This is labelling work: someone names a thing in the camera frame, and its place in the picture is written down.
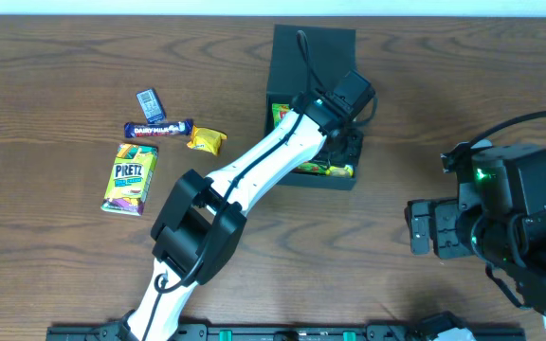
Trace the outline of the Haribo worms candy bag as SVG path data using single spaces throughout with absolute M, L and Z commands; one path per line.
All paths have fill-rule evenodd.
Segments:
M 283 118 L 289 111 L 290 111 L 290 107 L 288 104 L 283 104 L 283 103 L 271 104 L 271 112 L 272 112 L 274 127 L 277 127 L 281 123 L 281 121 L 283 120 Z M 326 163 L 322 163 L 318 161 L 306 161 L 301 163 L 299 166 L 297 166 L 294 169 L 294 172 L 325 175 L 327 168 L 328 166 Z

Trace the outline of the yellow candy wrapper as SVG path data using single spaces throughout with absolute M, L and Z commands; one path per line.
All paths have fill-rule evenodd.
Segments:
M 228 136 L 222 132 L 210 128 L 194 126 L 187 147 L 192 150 L 207 152 L 217 156 L 220 152 L 222 143 L 227 139 Z

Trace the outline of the yellow Mentos bottle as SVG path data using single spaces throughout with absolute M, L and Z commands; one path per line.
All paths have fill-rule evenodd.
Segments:
M 325 174 L 333 177 L 352 178 L 354 172 L 354 167 L 352 165 L 344 165 L 343 167 L 330 166 Z

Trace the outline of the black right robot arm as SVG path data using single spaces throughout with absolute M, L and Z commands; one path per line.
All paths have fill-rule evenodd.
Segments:
M 407 203 L 413 254 L 442 260 L 476 256 L 511 303 L 541 314 L 546 324 L 546 149 L 461 143 L 454 197 Z

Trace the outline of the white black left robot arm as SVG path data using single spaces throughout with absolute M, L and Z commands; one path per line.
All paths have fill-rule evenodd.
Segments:
M 154 272 L 138 308 L 121 324 L 122 340 L 168 340 L 198 285 L 234 254 L 254 205 L 286 174 L 344 133 L 375 98 L 369 81 L 349 71 L 331 90 L 298 94 L 279 125 L 229 165 L 183 174 L 151 230 Z

